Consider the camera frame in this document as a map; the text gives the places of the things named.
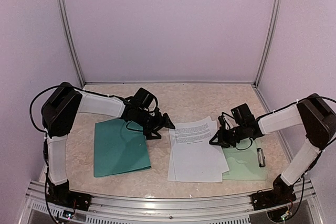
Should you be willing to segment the white paper sheet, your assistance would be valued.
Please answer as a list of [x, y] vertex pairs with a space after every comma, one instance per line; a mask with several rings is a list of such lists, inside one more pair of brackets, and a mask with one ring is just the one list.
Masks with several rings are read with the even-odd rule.
[[217, 123], [209, 116], [195, 122], [177, 123], [169, 130], [171, 152], [167, 179], [171, 182], [220, 183], [229, 171], [220, 146], [210, 145]]

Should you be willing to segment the light green clipboard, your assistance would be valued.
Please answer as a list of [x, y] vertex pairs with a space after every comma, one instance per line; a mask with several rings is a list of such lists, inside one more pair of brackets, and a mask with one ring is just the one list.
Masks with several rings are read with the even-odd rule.
[[222, 174], [223, 180], [266, 180], [267, 171], [265, 167], [259, 166], [258, 144], [250, 140], [242, 140], [236, 148], [222, 148], [229, 167], [228, 172]]

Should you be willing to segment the right aluminium frame post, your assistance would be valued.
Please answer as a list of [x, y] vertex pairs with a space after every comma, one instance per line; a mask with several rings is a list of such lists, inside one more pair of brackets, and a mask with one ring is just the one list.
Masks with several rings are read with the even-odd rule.
[[273, 0], [271, 15], [270, 15], [270, 21], [269, 21], [269, 25], [268, 25], [267, 34], [266, 34], [266, 40], [265, 40], [265, 44], [264, 44], [264, 47], [263, 47], [263, 51], [262, 51], [261, 60], [260, 60], [260, 63], [259, 63], [257, 75], [256, 75], [255, 81], [254, 81], [254, 86], [255, 86], [256, 89], [259, 88], [262, 77], [263, 77], [263, 74], [264, 74], [265, 69], [266, 69], [268, 56], [269, 56], [269, 53], [270, 53], [272, 41], [273, 41], [274, 34], [275, 34], [275, 31], [276, 31], [277, 19], [278, 19], [278, 15], [279, 15], [279, 11], [280, 11], [280, 6], [281, 6], [281, 0]]

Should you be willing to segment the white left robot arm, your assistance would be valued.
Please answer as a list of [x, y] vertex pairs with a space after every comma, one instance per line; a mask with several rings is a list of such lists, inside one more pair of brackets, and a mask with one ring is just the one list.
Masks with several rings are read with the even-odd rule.
[[134, 122], [142, 127], [142, 133], [148, 140], [160, 139], [158, 131], [162, 128], [174, 129], [175, 125], [167, 113], [161, 113], [156, 106], [149, 109], [157, 98], [144, 88], [135, 95], [123, 98], [93, 91], [85, 91], [63, 82], [53, 87], [53, 93], [41, 109], [42, 124], [46, 136], [47, 165], [49, 173], [47, 183], [55, 186], [53, 197], [66, 206], [73, 201], [73, 193], [66, 174], [66, 141], [79, 113], [106, 115], [113, 119]]

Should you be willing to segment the dark green folder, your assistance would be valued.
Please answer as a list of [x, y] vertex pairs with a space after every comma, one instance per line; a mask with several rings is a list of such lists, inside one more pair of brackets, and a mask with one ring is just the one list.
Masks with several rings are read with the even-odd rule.
[[94, 177], [137, 172], [151, 168], [142, 127], [121, 119], [95, 124]]

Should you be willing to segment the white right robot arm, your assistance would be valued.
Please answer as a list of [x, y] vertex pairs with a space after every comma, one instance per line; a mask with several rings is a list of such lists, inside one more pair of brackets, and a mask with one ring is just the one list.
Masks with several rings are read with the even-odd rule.
[[324, 150], [335, 142], [335, 99], [313, 93], [272, 112], [255, 117], [248, 104], [231, 109], [236, 126], [229, 126], [228, 115], [222, 113], [220, 126], [209, 144], [223, 148], [237, 148], [243, 140], [254, 140], [279, 133], [285, 144], [299, 140], [291, 162], [278, 175], [269, 192], [273, 205], [281, 204], [289, 196], [297, 180], [311, 170]]

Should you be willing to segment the front aluminium rail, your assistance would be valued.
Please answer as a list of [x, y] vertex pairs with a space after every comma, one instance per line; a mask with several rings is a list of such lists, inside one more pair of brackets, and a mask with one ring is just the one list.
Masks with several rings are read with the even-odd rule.
[[139, 198], [91, 193], [88, 210], [77, 209], [70, 219], [62, 215], [70, 208], [45, 204], [44, 184], [32, 181], [18, 223], [52, 223], [52, 213], [65, 223], [261, 223], [283, 205], [254, 209], [252, 193], [204, 198]]

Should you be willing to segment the aluminium frame post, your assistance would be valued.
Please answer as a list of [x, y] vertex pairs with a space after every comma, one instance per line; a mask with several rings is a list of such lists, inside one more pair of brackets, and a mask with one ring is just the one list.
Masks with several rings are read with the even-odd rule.
[[79, 85], [81, 87], [84, 87], [86, 85], [86, 81], [85, 81], [84, 74], [83, 74], [83, 71], [82, 71], [82, 68], [79, 62], [77, 52], [76, 52], [74, 39], [72, 37], [70, 22], [69, 22], [69, 18], [67, 14], [67, 9], [66, 9], [66, 1], [57, 0], [57, 4], [58, 4], [59, 12], [60, 12], [60, 19], [61, 19], [62, 27], [64, 30], [65, 40], [66, 40], [66, 43], [69, 49], [70, 58], [71, 58], [71, 61], [72, 61], [72, 64], [75, 70], [75, 74], [77, 76]]
[[263, 77], [263, 74], [264, 74], [265, 69], [266, 69], [268, 56], [269, 56], [269, 53], [270, 53], [272, 41], [273, 41], [274, 34], [275, 34], [275, 31], [276, 31], [277, 19], [278, 19], [278, 15], [279, 15], [279, 11], [280, 11], [280, 6], [281, 6], [281, 0], [273, 0], [271, 15], [270, 15], [270, 21], [269, 21], [269, 25], [268, 25], [267, 34], [266, 34], [266, 40], [265, 40], [265, 44], [264, 44], [264, 47], [263, 47], [263, 51], [262, 51], [261, 60], [260, 60], [260, 63], [259, 63], [257, 75], [256, 75], [255, 81], [254, 81], [254, 86], [255, 86], [256, 89], [259, 88], [262, 77]]

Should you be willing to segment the left aluminium frame post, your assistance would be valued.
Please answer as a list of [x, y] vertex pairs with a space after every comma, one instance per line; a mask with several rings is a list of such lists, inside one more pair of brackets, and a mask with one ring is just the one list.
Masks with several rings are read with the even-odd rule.
[[79, 62], [77, 52], [76, 52], [74, 39], [72, 37], [70, 22], [69, 22], [69, 18], [67, 14], [67, 9], [66, 9], [66, 1], [57, 0], [57, 4], [58, 4], [59, 12], [60, 12], [60, 19], [61, 19], [62, 27], [64, 30], [65, 40], [66, 40], [66, 43], [69, 49], [70, 58], [71, 58], [71, 61], [72, 61], [72, 64], [75, 70], [75, 74], [77, 76], [79, 85], [81, 87], [84, 87], [86, 85], [86, 81], [85, 81], [84, 74], [83, 74], [83, 71], [82, 71], [82, 68]]

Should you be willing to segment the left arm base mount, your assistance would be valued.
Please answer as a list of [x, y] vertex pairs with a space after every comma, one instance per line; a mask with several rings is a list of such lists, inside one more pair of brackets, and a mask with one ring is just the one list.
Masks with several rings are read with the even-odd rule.
[[80, 193], [77, 191], [71, 191], [69, 189], [69, 180], [67, 180], [65, 183], [62, 183], [60, 185], [55, 185], [50, 181], [50, 179], [47, 179], [47, 201], [71, 208], [74, 210], [82, 210], [82, 211], [88, 211], [89, 206], [91, 203], [91, 195], [86, 193]]

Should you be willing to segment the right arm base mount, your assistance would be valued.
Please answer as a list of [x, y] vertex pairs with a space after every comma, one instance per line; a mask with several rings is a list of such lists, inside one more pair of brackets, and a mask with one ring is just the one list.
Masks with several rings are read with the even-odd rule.
[[293, 185], [287, 185], [279, 176], [273, 182], [273, 188], [266, 191], [257, 191], [251, 194], [251, 201], [254, 210], [261, 210], [295, 201]]

